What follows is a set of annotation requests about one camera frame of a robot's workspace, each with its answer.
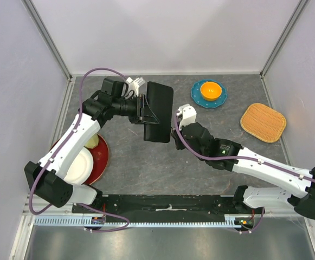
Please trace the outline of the left aluminium corner post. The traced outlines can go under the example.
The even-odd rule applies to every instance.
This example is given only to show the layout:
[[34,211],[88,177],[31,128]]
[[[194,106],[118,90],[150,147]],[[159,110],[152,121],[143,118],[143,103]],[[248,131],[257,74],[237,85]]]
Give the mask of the left aluminium corner post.
[[52,56],[54,57],[57,65],[61,69],[63,75],[66,77],[68,81],[71,81],[72,74],[68,69],[64,59],[62,58],[55,42],[53,41],[51,34],[49,33],[41,15],[39,14],[35,4],[31,0],[21,0],[23,5],[25,6],[27,12],[29,13],[30,17],[32,18],[34,24],[36,25],[39,33],[41,34],[45,44],[47,45],[49,51],[51,52]]

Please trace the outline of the white plate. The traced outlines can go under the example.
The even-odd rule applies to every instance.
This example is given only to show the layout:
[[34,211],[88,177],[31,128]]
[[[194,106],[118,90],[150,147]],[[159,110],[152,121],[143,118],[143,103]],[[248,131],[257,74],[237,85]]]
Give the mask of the white plate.
[[93,169],[93,157],[90,151],[83,147],[72,162],[64,181],[70,184],[81,185],[91,175]]

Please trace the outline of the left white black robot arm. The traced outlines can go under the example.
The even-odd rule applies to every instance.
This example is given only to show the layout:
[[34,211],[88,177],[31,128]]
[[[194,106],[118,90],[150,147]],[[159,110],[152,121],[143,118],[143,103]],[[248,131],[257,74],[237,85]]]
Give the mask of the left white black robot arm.
[[75,158],[115,115],[126,116],[133,124],[162,124],[153,109],[153,103],[158,100],[158,84],[149,81],[146,94],[130,99],[122,95],[124,86],[125,82],[105,78],[101,89],[81,103],[73,123],[53,148],[39,162],[26,164],[24,172],[31,195],[36,194],[55,207],[80,203],[91,213],[102,209],[103,201],[96,189],[65,181]]

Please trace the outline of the right aluminium corner post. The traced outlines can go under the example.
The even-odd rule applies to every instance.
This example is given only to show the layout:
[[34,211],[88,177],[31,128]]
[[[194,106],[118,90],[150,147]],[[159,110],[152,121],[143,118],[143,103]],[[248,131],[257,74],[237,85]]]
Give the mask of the right aluminium corner post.
[[296,7],[294,8],[288,22],[286,23],[281,35],[279,36],[273,50],[271,51],[267,61],[265,62],[261,72],[260,77],[264,79],[267,75],[268,71],[270,70],[273,62],[278,57],[279,53],[281,52],[285,42],[287,41],[290,33],[292,32],[293,28],[295,27],[298,19],[300,18],[301,14],[303,13],[304,9],[306,8],[309,0],[299,0]]

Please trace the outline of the pale yellow cup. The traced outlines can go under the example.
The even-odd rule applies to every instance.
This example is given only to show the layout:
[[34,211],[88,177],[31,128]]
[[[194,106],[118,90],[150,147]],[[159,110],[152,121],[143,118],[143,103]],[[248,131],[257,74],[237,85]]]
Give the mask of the pale yellow cup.
[[94,149],[99,144],[99,137],[97,134],[93,135],[84,145],[85,148]]

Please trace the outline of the orange bowl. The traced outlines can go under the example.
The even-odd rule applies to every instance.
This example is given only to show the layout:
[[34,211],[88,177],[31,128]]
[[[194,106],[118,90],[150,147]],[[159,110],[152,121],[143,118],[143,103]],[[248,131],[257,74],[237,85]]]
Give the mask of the orange bowl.
[[205,82],[200,86],[202,98],[207,101],[215,101],[222,95],[222,87],[216,82]]

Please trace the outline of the aluminium corner post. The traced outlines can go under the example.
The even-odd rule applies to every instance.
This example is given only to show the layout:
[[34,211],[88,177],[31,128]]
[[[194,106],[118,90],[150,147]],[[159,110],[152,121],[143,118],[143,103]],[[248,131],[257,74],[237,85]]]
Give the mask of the aluminium corner post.
[[290,33],[292,32],[293,28],[295,27],[298,19],[300,18],[301,14],[303,13],[304,9],[306,8],[309,0],[299,0],[296,7],[294,8],[288,22],[286,23],[281,35],[279,36],[273,50],[271,51],[267,61],[265,62],[261,72],[260,77],[264,79],[267,75],[268,71],[270,70],[273,62],[278,57],[279,53],[281,52],[285,42],[287,41]]
[[45,44],[47,45],[49,51],[51,52],[52,56],[54,57],[57,65],[61,69],[63,75],[66,77],[68,81],[71,81],[72,74],[68,69],[64,59],[62,58],[55,42],[53,41],[51,34],[49,33],[41,15],[39,14],[35,4],[31,0],[21,0],[23,5],[25,6],[27,12],[29,13],[30,17],[32,18],[34,24],[36,25],[39,33],[41,34]]

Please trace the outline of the teal scalloped plate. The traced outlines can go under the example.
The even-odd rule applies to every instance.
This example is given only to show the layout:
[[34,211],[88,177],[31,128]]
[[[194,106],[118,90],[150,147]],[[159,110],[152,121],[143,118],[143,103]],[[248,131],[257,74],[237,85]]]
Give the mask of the teal scalloped plate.
[[[222,95],[216,99],[215,101],[207,101],[205,100],[200,93],[200,86],[205,83],[205,82],[216,82],[222,87]],[[195,104],[203,107],[203,108],[217,108],[221,105],[223,105],[227,99],[227,90],[218,81],[215,80],[200,80],[196,82],[192,87],[191,87],[191,98],[195,102]]]

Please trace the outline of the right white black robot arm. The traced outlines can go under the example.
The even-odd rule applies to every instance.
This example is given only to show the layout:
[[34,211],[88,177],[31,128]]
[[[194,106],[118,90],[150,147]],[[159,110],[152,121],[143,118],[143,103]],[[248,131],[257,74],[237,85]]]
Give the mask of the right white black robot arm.
[[214,169],[246,174],[273,185],[239,186],[232,199],[236,212],[285,207],[315,220],[315,167],[298,168],[263,157],[236,142],[213,137],[197,122],[186,126],[175,123],[172,137],[178,150],[187,149]]

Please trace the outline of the red plate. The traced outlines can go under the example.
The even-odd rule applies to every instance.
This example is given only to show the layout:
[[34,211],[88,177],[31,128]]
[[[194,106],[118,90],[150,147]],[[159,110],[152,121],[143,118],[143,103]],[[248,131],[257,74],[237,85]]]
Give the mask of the red plate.
[[93,157],[93,169],[89,178],[85,181],[85,185],[94,184],[104,173],[109,162],[109,147],[105,139],[98,134],[99,144],[94,149],[88,149]]

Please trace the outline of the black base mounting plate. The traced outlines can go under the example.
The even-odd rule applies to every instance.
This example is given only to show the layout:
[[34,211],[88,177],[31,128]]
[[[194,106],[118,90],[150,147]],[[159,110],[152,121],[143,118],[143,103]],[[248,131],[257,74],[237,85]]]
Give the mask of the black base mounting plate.
[[232,196],[215,194],[137,195],[109,194],[95,199],[90,207],[126,217],[132,221],[222,221],[225,215],[256,216],[261,208],[251,209]]

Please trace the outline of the black zip tool case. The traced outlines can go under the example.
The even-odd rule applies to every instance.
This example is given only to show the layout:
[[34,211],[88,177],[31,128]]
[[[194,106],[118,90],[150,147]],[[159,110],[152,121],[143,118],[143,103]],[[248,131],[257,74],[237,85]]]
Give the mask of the black zip tool case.
[[158,116],[160,125],[144,124],[145,141],[159,143],[170,141],[173,94],[172,87],[152,81],[147,83],[147,100],[153,112]]

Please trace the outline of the orange woven mat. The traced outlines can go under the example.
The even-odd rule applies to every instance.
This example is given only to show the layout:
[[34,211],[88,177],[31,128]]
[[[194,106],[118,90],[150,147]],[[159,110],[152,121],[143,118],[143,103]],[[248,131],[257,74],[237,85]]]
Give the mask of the orange woven mat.
[[244,112],[240,125],[247,133],[266,143],[278,141],[287,125],[285,117],[274,109],[253,103]]

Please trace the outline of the aluminium front rail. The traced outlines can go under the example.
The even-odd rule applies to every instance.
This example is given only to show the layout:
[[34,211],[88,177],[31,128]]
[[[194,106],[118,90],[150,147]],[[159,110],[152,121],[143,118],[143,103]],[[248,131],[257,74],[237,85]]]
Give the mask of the aluminium front rail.
[[[23,216],[32,216],[33,214],[29,210],[29,198],[30,195],[27,195],[27,199],[25,201],[25,205],[22,210]],[[49,203],[38,197],[37,195],[33,195],[33,207],[35,211],[41,211],[44,207],[46,207]],[[47,211],[44,212],[45,215],[57,215],[60,214],[62,216],[67,216],[72,214],[73,203],[66,203],[63,207],[58,208],[55,206],[51,206]],[[265,209],[266,217],[301,217],[301,215],[297,214],[293,209],[288,208],[274,208],[268,207]]]

